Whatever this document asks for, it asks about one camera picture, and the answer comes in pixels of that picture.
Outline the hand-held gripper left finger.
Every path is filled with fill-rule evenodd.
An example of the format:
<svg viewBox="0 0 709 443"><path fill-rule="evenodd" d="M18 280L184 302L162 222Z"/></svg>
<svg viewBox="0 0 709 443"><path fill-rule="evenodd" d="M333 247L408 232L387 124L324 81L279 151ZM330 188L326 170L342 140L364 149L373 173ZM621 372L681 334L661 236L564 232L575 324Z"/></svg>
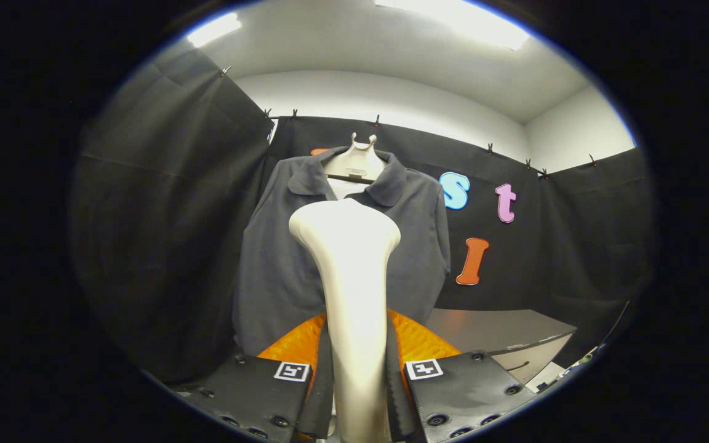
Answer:
<svg viewBox="0 0 709 443"><path fill-rule="evenodd" d="M194 409L250 442L326 439L333 410L327 316L313 316L256 355L241 349L208 375L175 382Z"/></svg>

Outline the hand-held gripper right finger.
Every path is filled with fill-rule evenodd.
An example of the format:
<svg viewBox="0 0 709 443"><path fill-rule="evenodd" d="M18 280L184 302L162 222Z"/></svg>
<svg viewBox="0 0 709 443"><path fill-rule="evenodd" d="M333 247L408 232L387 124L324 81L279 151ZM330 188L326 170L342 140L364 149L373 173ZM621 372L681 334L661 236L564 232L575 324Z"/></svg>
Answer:
<svg viewBox="0 0 709 443"><path fill-rule="evenodd" d="M387 314L387 406L394 442L462 442L534 400L484 351L459 351L396 311Z"/></svg>

